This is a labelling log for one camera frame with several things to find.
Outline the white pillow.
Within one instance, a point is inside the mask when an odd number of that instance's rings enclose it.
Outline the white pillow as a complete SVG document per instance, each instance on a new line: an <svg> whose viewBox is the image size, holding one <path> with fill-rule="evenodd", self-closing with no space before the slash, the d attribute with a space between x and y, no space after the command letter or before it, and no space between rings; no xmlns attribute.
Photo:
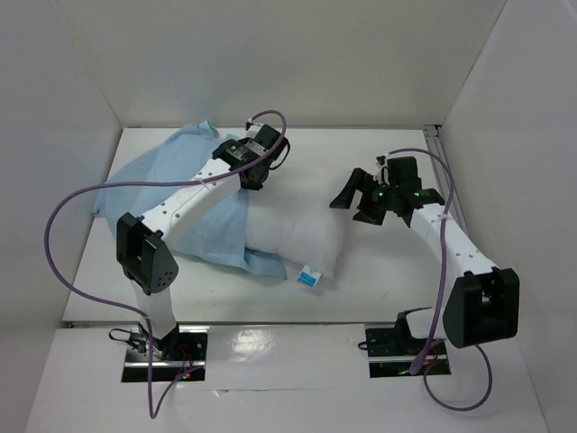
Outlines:
<svg viewBox="0 0 577 433"><path fill-rule="evenodd" d="M246 247L307 265L332 279L343 252L345 215L329 207L346 181L335 166L287 162L248 199Z"/></svg>

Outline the light blue green pillowcase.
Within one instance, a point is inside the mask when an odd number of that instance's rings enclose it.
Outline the light blue green pillowcase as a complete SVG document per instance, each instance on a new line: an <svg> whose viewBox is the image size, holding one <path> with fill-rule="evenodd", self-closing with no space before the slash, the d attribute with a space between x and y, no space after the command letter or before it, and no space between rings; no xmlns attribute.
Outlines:
<svg viewBox="0 0 577 433"><path fill-rule="evenodd" d="M218 145L239 134L221 135L212 124L188 124L158 146L124 165L109 178L110 183L126 181L188 181L200 173ZM176 187L122 187L99 191L92 216L106 220L116 233L117 220L126 212L139 216L158 206ZM244 190L228 197L190 228L175 248L180 255L232 266L253 275L286 279L286 268L273 253L246 245L249 196Z"/></svg>

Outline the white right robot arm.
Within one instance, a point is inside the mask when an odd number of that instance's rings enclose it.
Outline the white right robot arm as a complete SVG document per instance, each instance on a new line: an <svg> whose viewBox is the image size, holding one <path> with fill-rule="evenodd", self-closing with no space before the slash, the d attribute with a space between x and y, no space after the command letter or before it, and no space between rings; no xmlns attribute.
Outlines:
<svg viewBox="0 0 577 433"><path fill-rule="evenodd" d="M348 209L359 194L354 220L380 226L385 216L393 213L420 236L441 263L440 305L408 312L407 323L393 333L395 347L404 354L415 353L424 344L425 333L457 348L516 336L517 273L487 258L451 216L449 200L435 189L423 187L415 157L383 155L378 163L375 174L354 169L330 206Z"/></svg>

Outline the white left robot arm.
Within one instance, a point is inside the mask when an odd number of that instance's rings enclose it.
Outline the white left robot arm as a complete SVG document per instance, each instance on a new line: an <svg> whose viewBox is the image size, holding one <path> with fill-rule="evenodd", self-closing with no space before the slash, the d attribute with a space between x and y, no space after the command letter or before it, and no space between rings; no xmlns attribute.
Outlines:
<svg viewBox="0 0 577 433"><path fill-rule="evenodd" d="M194 177L199 183L178 189L141 216L127 212L116 224L116 260L134 288L139 325L147 351L159 360L178 349L179 325L170 285L179 267L172 254L178 241L220 202L241 189L259 190L271 165L288 152L288 139L267 124L246 125L242 139L227 139Z"/></svg>

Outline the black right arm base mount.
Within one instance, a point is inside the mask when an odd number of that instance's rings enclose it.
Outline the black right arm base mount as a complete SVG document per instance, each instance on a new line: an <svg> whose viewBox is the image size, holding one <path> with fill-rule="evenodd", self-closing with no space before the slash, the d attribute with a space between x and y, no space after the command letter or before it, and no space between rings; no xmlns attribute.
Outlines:
<svg viewBox="0 0 577 433"><path fill-rule="evenodd" d="M371 378L410 376L409 367L426 344L425 337L410 334L407 316L412 311L398 313L395 322L365 327L364 340L357 347L368 356Z"/></svg>

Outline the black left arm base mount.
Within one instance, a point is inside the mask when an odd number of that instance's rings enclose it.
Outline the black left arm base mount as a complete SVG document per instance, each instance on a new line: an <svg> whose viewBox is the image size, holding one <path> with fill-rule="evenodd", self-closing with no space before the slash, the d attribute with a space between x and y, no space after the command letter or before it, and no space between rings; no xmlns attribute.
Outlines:
<svg viewBox="0 0 577 433"><path fill-rule="evenodd" d="M123 383L148 380L149 344L138 327L112 328L108 337L125 348ZM152 381L171 382L178 375L182 382L203 382L206 378L208 329L181 326L175 343L160 350L152 348Z"/></svg>

